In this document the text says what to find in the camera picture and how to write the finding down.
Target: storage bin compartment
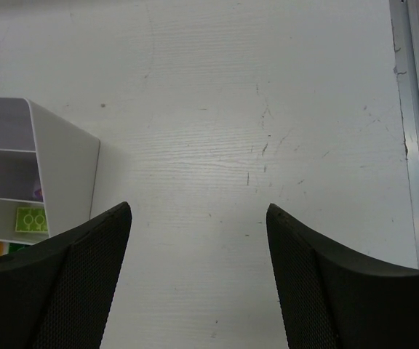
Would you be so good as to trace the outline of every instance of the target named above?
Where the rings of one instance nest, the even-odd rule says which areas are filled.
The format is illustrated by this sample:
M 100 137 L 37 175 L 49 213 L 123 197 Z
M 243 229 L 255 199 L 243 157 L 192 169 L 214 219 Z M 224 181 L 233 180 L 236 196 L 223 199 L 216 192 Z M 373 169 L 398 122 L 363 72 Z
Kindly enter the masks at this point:
M 0 198 L 40 201 L 34 195 L 37 182 L 35 152 L 0 151 Z
M 33 245 L 49 237 L 48 233 L 16 233 L 15 216 L 18 207 L 43 207 L 43 204 L 27 204 L 21 201 L 0 199 L 0 241 L 11 241 L 19 244 Z
M 0 98 L 0 241 L 36 244 L 88 221 L 99 150 L 96 137 L 30 100 Z M 44 208 L 43 229 L 16 227 L 23 207 Z M 43 233 L 22 232 L 31 230 Z

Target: black mesh pad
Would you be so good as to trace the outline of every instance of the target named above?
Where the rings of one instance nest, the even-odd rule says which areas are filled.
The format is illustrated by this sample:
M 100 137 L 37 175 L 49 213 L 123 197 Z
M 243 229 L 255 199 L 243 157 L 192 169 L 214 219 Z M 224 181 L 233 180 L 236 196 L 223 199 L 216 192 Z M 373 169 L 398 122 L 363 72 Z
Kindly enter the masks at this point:
M 33 349 L 99 348 L 131 216 L 116 210 L 71 245 L 33 336 Z
M 339 348 L 314 250 L 277 206 L 266 224 L 289 349 Z

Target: green lego brick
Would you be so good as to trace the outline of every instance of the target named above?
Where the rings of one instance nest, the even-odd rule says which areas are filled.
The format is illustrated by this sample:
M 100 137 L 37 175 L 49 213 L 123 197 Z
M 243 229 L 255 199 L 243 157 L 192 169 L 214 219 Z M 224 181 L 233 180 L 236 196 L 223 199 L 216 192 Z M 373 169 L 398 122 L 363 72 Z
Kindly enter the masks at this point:
M 47 233 L 47 216 L 38 207 L 18 207 L 15 218 L 15 231 L 18 233 Z

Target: white table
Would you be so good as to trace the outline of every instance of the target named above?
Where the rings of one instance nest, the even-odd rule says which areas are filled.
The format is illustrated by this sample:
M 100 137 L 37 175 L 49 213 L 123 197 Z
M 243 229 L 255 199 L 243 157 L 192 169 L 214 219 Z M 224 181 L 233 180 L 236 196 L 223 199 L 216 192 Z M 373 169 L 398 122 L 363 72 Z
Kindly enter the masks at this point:
M 274 202 L 416 267 L 388 2 L 0 0 L 0 96 L 102 140 L 134 222 L 103 348 L 285 348 Z

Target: scratch mark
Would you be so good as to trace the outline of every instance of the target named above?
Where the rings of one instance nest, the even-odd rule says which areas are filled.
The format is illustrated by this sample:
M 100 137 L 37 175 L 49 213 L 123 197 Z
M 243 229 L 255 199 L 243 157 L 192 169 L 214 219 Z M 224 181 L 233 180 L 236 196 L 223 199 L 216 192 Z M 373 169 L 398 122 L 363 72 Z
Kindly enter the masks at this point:
M 263 150 L 261 151 L 261 156 L 264 156 L 264 155 L 265 155 L 266 149 L 268 148 L 268 144 L 269 144 L 269 143 L 266 143 L 265 147 L 264 147 L 264 148 L 263 148 Z
M 370 123 L 364 125 L 361 129 L 359 129 L 359 132 L 363 131 L 363 129 L 366 129 L 368 126 L 370 126 L 371 124 L 374 124 L 375 122 L 381 122 L 380 119 L 374 119 L 373 121 L 371 121 Z
M 3 34 L 3 38 L 0 41 L 0 45 L 2 45 L 4 43 L 4 40 L 6 40 L 6 36 L 9 33 L 9 28 L 11 28 L 11 23 L 7 26 L 7 28 L 6 28 L 6 30 L 5 30 L 5 32 Z
M 268 111 L 269 116 L 271 118 L 273 118 L 273 116 L 271 115 L 271 111 L 269 110 L 269 103 L 268 103 L 268 98 L 267 97 L 265 97 L 265 102 L 266 102 L 266 110 Z
M 406 71 L 399 72 L 397 70 L 397 66 L 394 67 L 394 74 L 396 74 L 396 76 L 405 75 L 406 73 L 407 73 Z
M 279 141 L 279 144 L 276 147 L 276 151 L 274 152 L 274 155 L 277 154 L 277 152 L 279 151 L 279 149 L 280 149 L 280 147 L 282 145 L 282 142 L 284 142 L 287 139 L 287 137 L 289 137 L 290 132 L 292 132 L 292 130 L 293 130 L 293 128 L 291 128 L 289 131 L 287 131 L 287 134 L 285 136 L 283 136 L 283 138 Z
M 397 140 L 394 135 L 391 133 L 391 131 L 389 131 L 388 127 L 386 126 L 386 131 L 389 133 L 389 135 L 394 138 L 395 140 Z
M 151 122 L 153 122 L 153 118 L 154 118 L 154 114 L 153 114 L 153 115 L 151 115 L 151 119 L 150 119 L 150 121 L 148 122 L 148 126 L 146 127 L 147 129 L 149 129 L 149 128 L 150 128 Z

